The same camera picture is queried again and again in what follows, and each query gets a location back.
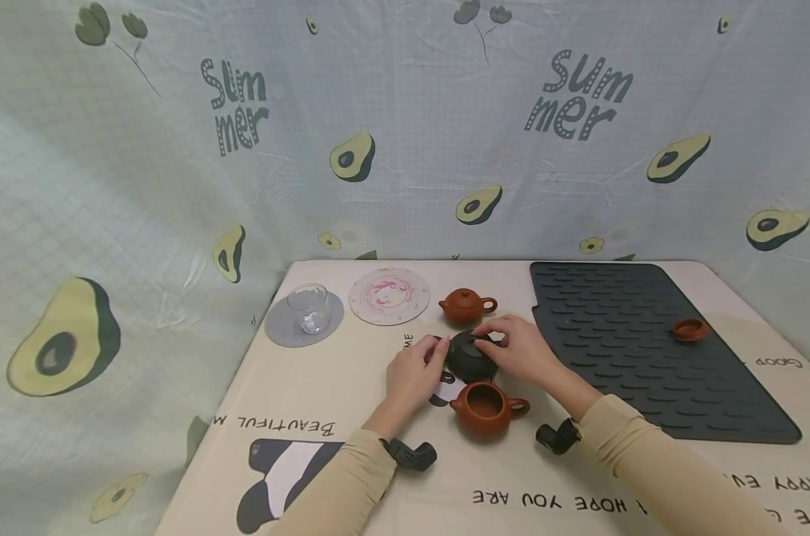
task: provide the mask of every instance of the teapot lid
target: teapot lid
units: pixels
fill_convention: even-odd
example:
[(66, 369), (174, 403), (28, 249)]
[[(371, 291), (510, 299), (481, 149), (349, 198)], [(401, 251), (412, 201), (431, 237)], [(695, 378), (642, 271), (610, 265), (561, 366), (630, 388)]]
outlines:
[(461, 309), (473, 309), (482, 306), (479, 294), (469, 288), (457, 288), (447, 297), (447, 302), (452, 302), (454, 307)]

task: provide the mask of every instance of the fabric backdrop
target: fabric backdrop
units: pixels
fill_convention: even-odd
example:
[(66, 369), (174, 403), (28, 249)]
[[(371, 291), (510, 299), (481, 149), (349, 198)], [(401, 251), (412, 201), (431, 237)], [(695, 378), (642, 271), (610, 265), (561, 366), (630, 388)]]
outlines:
[(0, 0), (0, 535), (151, 534), (360, 255), (702, 261), (810, 357), (810, 0)]

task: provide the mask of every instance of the black wrist strap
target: black wrist strap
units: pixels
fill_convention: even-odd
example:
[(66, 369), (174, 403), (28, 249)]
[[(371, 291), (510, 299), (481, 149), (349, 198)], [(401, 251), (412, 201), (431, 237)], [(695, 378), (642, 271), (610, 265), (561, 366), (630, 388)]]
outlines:
[(547, 424), (542, 424), (539, 430), (536, 430), (536, 441), (543, 447), (550, 448), (557, 456), (564, 455), (580, 439), (578, 428), (570, 418), (565, 419), (556, 430)]
[(438, 453), (435, 452), (435, 448), (427, 442), (418, 446), (417, 450), (412, 450), (411, 447), (405, 445), (398, 439), (393, 439), (390, 442), (381, 439), (381, 444), (390, 457), (394, 459), (396, 464), (403, 469), (420, 470), (422, 472), (432, 467), (432, 464), (435, 463), (435, 459), (438, 459)]

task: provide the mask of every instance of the glass cup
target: glass cup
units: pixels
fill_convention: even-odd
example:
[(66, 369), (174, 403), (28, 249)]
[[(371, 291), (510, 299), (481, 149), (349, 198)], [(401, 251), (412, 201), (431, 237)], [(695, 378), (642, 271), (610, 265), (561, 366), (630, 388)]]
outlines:
[(331, 323), (328, 289), (321, 284), (302, 284), (289, 293), (286, 303), (296, 313), (298, 325), (304, 333), (321, 333)]

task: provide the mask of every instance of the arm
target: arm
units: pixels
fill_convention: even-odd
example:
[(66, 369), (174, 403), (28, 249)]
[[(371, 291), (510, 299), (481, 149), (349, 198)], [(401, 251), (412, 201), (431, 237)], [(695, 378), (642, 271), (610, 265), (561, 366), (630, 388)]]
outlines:
[(429, 400), (450, 343), (427, 335), (387, 367), (387, 396), (276, 521), (271, 536), (358, 536), (384, 495), (396, 463), (381, 444), (392, 440)]
[(553, 396), (579, 423), (582, 447), (622, 480), (671, 535), (788, 535), (697, 453), (565, 368), (532, 323), (507, 315), (473, 332), (493, 331), (506, 335), (501, 348), (478, 341), (479, 349), (503, 371)]
[(579, 422), (581, 446), (671, 535), (788, 535), (748, 492), (618, 397), (601, 396)]

